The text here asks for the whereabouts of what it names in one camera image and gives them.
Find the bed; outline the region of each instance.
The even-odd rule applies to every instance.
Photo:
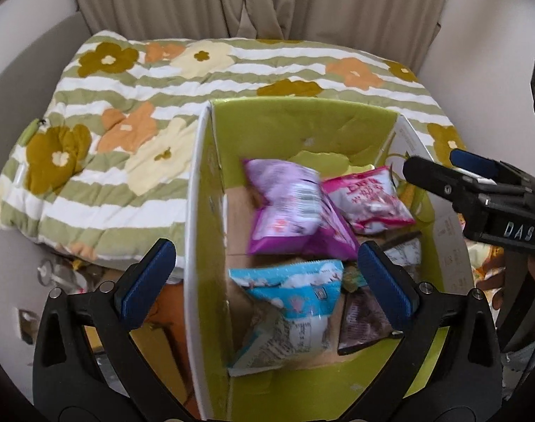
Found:
[[[0,228],[115,269],[166,237],[180,277],[196,120],[210,100],[271,95],[400,112],[447,165],[449,151],[464,147],[409,68],[367,52],[309,41],[129,41],[101,31],[81,45],[44,116],[11,150]]]

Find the white wall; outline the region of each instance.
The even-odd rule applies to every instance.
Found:
[[[22,50],[75,11],[75,0],[1,0],[0,73]]]
[[[75,11],[74,0],[1,1],[0,73],[25,47]],[[18,337],[15,308],[41,315],[47,289],[38,283],[36,268],[43,255],[41,247],[19,232],[0,232],[0,363],[29,399],[33,346]]]
[[[447,0],[418,74],[476,153],[535,175],[535,0]]]

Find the barcode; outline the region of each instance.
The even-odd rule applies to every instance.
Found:
[[[320,194],[314,186],[296,186],[298,215],[305,218],[320,217]]]

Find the yellow flower pattern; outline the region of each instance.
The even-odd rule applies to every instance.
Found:
[[[181,117],[174,117],[155,138],[143,144],[125,164],[129,189],[144,195],[161,181],[188,173],[196,128],[197,120],[187,125]]]
[[[197,41],[172,60],[170,65],[178,68],[178,75],[186,79],[203,77],[232,66],[234,60],[230,56],[231,51],[232,47],[227,43]]]

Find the cardboard box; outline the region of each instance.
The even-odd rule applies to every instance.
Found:
[[[299,365],[306,370],[227,375],[252,313],[251,301],[227,281],[227,268],[272,266],[295,258],[246,255],[254,204],[241,161],[288,160],[301,150],[341,153],[356,166],[387,164],[403,188],[404,160],[411,155],[432,159],[408,120],[383,108],[281,97],[218,100],[203,112],[189,184],[184,298],[195,395],[205,419],[240,421],[253,414],[258,421],[333,420],[370,384],[396,347],[396,341],[383,340],[352,357],[322,354]],[[468,292],[473,284],[468,254],[450,204],[418,189],[410,193],[410,210],[422,232],[423,278],[439,290]],[[338,306],[331,322],[336,340],[340,314]],[[444,340],[440,330],[411,392],[425,385]]]

